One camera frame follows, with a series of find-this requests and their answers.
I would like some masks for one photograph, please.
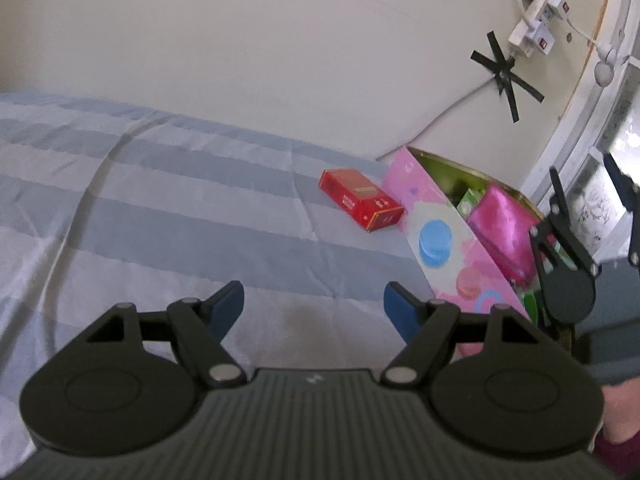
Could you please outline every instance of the white cable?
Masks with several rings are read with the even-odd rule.
[[[378,155],[376,157],[376,160],[380,160],[383,157],[386,157],[387,155],[391,155],[393,152],[395,152],[396,150],[399,150],[400,148],[404,148],[405,146],[408,146],[409,144],[411,144],[412,142],[415,142],[426,130],[427,128],[429,128],[434,122],[436,122],[439,118],[441,118],[444,114],[446,114],[447,112],[449,112],[450,110],[453,110],[453,108],[455,108],[456,106],[458,106],[462,101],[465,101],[466,99],[468,99],[469,97],[471,97],[473,94],[475,94],[476,92],[480,91],[481,89],[483,89],[485,86],[487,86],[489,83],[491,83],[492,81],[495,81],[495,75],[492,75],[487,81],[482,82],[480,85],[478,85],[476,88],[474,88],[471,92],[468,92],[466,94],[464,94],[461,98],[459,98],[458,100],[454,101],[452,104],[448,105],[446,108],[444,108],[443,111],[441,111],[439,114],[437,114],[433,119],[427,121],[427,123],[422,126],[418,132],[416,134],[414,134],[412,137],[410,137],[407,140],[403,140],[402,142],[400,142],[399,144],[396,144],[394,147],[386,150],[384,153],[382,153],[381,155]]]
[[[520,8],[520,13],[522,15],[522,19],[527,24],[527,26],[531,29],[535,29],[536,25],[529,19],[527,16],[527,9],[524,8],[524,0],[516,0],[518,3],[518,7]]]
[[[576,27],[569,18],[566,19],[566,22],[569,24],[573,30],[575,30],[578,34],[580,34],[585,40],[589,41],[591,44],[596,44],[596,40],[594,40],[591,36],[589,36],[586,32],[581,31],[578,27]]]

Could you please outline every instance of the black robotic claw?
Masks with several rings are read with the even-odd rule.
[[[158,441],[184,424],[202,394],[246,382],[222,348],[242,312],[231,282],[207,301],[185,298],[166,312],[111,307],[46,363],[20,394],[20,414],[39,446],[112,456]],[[212,320],[223,320],[214,330]],[[143,340],[172,344],[180,365],[149,354]]]
[[[575,326],[593,310],[594,279],[600,273],[600,266],[571,230],[569,210],[556,168],[551,168],[549,173],[554,188],[549,201],[551,213],[530,231],[531,248],[547,315],[559,326]],[[555,241],[560,242],[576,268],[571,268],[558,255]],[[552,266],[549,272],[544,266],[545,258]]]
[[[541,103],[545,97],[529,83],[523,81],[511,72],[511,69],[513,69],[515,65],[515,59],[513,57],[509,57],[508,59],[504,57],[504,54],[500,49],[500,45],[498,44],[498,40],[496,40],[495,33],[491,31],[486,36],[489,39],[489,45],[491,45],[491,50],[494,53],[495,60],[489,59],[487,56],[480,54],[477,50],[473,51],[471,59],[484,66],[489,72],[493,72],[495,74],[498,92],[500,95],[502,95],[503,91],[507,94],[509,108],[511,109],[511,118],[514,123],[517,123],[520,120],[520,116],[518,114],[516,97],[513,93],[512,82],[526,90],[539,103]]]
[[[492,454],[533,459],[587,445],[602,414],[600,391],[514,309],[463,314],[441,300],[420,307],[399,283],[389,289],[395,301],[404,298],[427,318],[384,370],[383,384],[420,391],[450,431]],[[454,346],[469,342],[483,342],[483,350],[448,364]],[[545,434],[543,428],[554,425],[564,429]]]

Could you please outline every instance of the white wall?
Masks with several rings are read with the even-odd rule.
[[[605,0],[569,0],[593,30]],[[469,56],[504,46],[513,0],[0,0],[0,89],[147,105],[374,156],[487,78]],[[546,95],[495,87],[418,146],[519,186],[562,115],[586,42],[519,62]]]

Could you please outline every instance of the blue circle print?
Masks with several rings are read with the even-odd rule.
[[[480,294],[480,296],[478,296],[478,299],[476,300],[476,312],[478,314],[485,314],[482,307],[486,300],[495,300],[495,303],[492,303],[492,305],[504,302],[502,296],[500,295],[500,292],[498,292],[497,290],[485,290],[482,294]]]
[[[441,267],[451,256],[453,234],[442,220],[427,222],[420,231],[420,256],[429,267]]]

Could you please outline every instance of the striped bedsheet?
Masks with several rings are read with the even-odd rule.
[[[148,108],[0,94],[0,476],[30,452],[21,387],[112,304],[159,310],[246,290],[224,341],[242,364],[379,368],[402,348],[382,308],[428,284],[394,228],[367,234],[318,189],[384,166]]]

